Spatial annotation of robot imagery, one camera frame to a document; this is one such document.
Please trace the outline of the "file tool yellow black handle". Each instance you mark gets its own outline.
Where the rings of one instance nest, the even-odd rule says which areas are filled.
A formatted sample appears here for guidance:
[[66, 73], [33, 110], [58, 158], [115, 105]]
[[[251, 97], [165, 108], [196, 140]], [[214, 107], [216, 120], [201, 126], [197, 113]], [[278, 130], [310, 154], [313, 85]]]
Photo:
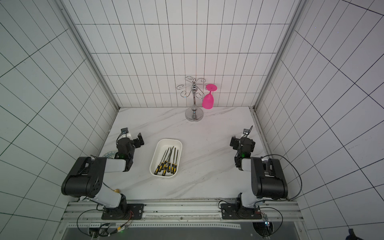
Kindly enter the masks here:
[[165, 162], [165, 159], [166, 159], [166, 156], [168, 154], [168, 151], [169, 151], [170, 148], [168, 148], [164, 154], [163, 154], [163, 157], [161, 159], [161, 162], [159, 163], [157, 169], [155, 170], [154, 174], [157, 175], [161, 170], [162, 170], [162, 167], [164, 166], [164, 162]]

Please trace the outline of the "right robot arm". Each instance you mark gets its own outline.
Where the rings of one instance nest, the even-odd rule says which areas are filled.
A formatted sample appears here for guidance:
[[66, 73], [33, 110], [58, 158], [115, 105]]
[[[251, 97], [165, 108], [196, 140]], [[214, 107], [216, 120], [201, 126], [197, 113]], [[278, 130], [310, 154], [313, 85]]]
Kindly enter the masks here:
[[246, 136], [232, 137], [230, 147], [237, 151], [235, 166], [251, 173], [251, 193], [240, 193], [236, 199], [236, 213], [253, 215], [266, 199], [278, 201], [288, 197], [288, 185], [278, 159], [252, 157], [256, 142]]

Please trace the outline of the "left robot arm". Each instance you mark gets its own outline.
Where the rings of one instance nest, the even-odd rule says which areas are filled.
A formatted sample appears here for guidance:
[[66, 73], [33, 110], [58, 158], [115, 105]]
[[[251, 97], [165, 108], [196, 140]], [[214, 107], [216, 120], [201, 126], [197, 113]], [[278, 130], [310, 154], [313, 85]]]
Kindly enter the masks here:
[[104, 175], [128, 172], [134, 163], [135, 150], [144, 144], [142, 134], [131, 139], [131, 135], [124, 131], [117, 138], [118, 152], [113, 158], [79, 157], [62, 183], [62, 194], [74, 198], [85, 197], [102, 205], [103, 220], [139, 219], [138, 211], [143, 205], [129, 205], [125, 195], [105, 186]]

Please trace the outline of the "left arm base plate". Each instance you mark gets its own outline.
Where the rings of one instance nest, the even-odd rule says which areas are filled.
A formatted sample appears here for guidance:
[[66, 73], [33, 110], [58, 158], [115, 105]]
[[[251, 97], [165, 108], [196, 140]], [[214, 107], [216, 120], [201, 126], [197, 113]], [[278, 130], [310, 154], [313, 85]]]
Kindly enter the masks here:
[[141, 220], [144, 212], [144, 204], [126, 204], [117, 208], [104, 208], [102, 220]]

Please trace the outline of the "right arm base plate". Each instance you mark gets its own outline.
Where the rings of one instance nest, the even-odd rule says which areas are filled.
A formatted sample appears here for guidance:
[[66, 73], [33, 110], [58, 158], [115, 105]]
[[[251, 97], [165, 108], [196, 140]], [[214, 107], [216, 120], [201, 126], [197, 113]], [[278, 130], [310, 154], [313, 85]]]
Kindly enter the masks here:
[[241, 205], [220, 203], [219, 209], [223, 220], [261, 220], [263, 218], [261, 212]]

